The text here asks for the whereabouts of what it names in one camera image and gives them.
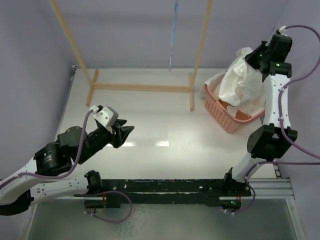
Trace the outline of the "blue wire hanger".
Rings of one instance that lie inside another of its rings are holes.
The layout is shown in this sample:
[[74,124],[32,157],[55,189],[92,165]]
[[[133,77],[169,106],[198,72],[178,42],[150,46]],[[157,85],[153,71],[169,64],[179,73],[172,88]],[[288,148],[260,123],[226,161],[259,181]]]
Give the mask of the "blue wire hanger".
[[173,60],[173,52],[174,52],[174,41],[175,41],[175,31],[178,19],[178,11],[179,11],[179,1],[176,0],[174,4],[174,16],[172,23],[172,31],[171,31],[171,42],[170,42],[170,58],[169,58],[169,72],[172,69],[172,60]]

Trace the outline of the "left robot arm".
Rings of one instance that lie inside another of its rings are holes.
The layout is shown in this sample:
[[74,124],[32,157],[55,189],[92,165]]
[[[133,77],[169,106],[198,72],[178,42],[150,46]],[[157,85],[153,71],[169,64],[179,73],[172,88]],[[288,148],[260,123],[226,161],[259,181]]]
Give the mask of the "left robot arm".
[[118,119],[113,125],[86,132],[85,126],[73,126],[34,154],[16,173],[0,182],[0,214],[13,216],[47,199],[66,195],[98,196],[103,191],[99,172],[91,170],[81,177],[66,178],[105,146],[117,149],[127,140],[134,126]]

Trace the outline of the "white shirt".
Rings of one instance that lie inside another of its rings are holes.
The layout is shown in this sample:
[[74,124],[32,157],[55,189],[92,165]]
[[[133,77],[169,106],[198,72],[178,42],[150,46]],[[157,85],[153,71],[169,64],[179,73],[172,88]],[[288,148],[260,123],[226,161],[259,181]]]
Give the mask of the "white shirt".
[[254,117],[265,109],[265,92],[262,74],[251,67],[246,55],[252,53],[250,47],[236,52],[237,58],[226,71],[221,71],[206,80],[200,89],[199,96],[206,97],[206,87],[220,101],[227,104],[226,110],[233,116],[238,111]]

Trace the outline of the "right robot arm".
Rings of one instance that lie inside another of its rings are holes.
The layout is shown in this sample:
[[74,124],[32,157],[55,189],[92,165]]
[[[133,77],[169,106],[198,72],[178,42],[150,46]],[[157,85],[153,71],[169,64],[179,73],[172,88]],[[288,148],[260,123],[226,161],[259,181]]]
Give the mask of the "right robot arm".
[[223,197],[250,196],[250,177],[264,164],[280,159],[298,137],[291,128],[288,113],[288,88],[292,65],[285,60],[291,50],[292,38],[275,33],[269,42],[262,41],[245,61],[262,74],[265,91],[263,124],[247,141],[247,154],[225,175],[219,191]]

